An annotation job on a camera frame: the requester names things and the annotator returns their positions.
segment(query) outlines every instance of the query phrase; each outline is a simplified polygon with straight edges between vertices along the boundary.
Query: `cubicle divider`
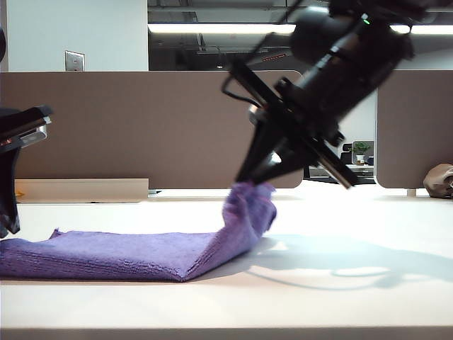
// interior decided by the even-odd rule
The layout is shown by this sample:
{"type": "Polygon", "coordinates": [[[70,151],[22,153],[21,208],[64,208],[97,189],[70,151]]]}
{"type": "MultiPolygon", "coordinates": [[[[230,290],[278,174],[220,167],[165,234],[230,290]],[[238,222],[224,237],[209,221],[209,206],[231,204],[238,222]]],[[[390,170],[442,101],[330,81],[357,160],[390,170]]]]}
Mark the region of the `cubicle divider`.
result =
{"type": "Polygon", "coordinates": [[[397,70],[377,91],[375,174],[386,188],[422,188],[453,164],[453,70],[397,70]]]}
{"type": "MultiPolygon", "coordinates": [[[[258,72],[269,85],[293,71],[258,72]]],[[[228,188],[253,134],[248,104],[220,91],[226,72],[2,73],[1,105],[47,104],[44,142],[17,179],[149,179],[150,188],[228,188]]],[[[232,91],[245,94],[237,84],[232,91]]],[[[300,184],[298,171],[273,181],[300,184]]]]}

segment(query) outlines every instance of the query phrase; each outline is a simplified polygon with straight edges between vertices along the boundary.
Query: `microfiber cloth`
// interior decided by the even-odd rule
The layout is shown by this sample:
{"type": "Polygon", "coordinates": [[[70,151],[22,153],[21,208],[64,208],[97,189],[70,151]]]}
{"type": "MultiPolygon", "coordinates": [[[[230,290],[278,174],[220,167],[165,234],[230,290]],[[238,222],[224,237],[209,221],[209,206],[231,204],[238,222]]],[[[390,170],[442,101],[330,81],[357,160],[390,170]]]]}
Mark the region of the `microfiber cloth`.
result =
{"type": "Polygon", "coordinates": [[[187,281],[251,249],[276,216],[273,187],[236,183],[218,232],[112,234],[59,232],[50,239],[0,242],[0,276],[89,280],[187,281]]]}

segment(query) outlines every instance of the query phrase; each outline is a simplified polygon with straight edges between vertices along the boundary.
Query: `light switch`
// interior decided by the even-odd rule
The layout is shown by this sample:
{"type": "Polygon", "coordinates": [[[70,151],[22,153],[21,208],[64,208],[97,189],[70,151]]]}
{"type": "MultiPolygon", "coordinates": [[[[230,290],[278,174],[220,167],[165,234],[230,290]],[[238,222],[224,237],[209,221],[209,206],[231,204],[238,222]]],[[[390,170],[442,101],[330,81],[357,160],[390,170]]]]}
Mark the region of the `light switch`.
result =
{"type": "Polygon", "coordinates": [[[67,71],[85,71],[85,54],[65,51],[64,61],[67,71]]]}

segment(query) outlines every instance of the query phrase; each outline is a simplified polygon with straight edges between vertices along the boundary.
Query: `ceiling light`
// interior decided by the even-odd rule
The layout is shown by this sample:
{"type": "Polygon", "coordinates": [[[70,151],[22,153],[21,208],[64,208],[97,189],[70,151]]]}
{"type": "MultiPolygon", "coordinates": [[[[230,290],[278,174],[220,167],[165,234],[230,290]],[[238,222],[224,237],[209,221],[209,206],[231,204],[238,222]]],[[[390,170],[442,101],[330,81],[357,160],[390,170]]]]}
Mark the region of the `ceiling light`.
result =
{"type": "Polygon", "coordinates": [[[203,33],[203,34],[290,34],[296,25],[262,23],[150,23],[153,33],[203,33]]]}
{"type": "Polygon", "coordinates": [[[328,7],[310,6],[311,11],[328,13],[328,7]]]}
{"type": "MultiPolygon", "coordinates": [[[[153,33],[202,33],[202,34],[268,34],[276,32],[291,34],[296,25],[273,25],[262,23],[150,23],[153,33]]],[[[393,30],[408,33],[406,25],[392,25],[393,30]]],[[[415,25],[412,34],[453,35],[453,25],[415,25]]]]}
{"type": "MultiPolygon", "coordinates": [[[[392,25],[392,30],[400,33],[409,33],[409,26],[392,25]]],[[[412,27],[412,34],[424,35],[451,35],[453,34],[453,25],[415,25],[412,27]]]]}

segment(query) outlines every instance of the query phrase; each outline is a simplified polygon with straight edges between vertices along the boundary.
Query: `desk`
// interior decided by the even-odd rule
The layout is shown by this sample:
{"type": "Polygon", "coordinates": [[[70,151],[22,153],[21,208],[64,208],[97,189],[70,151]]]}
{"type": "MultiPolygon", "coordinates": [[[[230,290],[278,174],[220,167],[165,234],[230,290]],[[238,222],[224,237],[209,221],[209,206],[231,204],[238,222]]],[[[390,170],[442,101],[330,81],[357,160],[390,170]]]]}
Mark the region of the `desk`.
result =
{"type": "MultiPolygon", "coordinates": [[[[359,176],[373,177],[374,175],[374,166],[373,165],[356,165],[356,164],[346,164],[346,166],[359,176]]],[[[322,166],[310,166],[310,177],[327,177],[330,174],[322,166]]]]}
{"type": "MultiPolygon", "coordinates": [[[[19,236],[214,231],[218,192],[20,205],[19,236]]],[[[453,339],[451,200],[304,181],[274,202],[254,250],[189,283],[4,280],[2,340],[453,339]],[[351,207],[373,214],[354,222],[351,207]]]]}

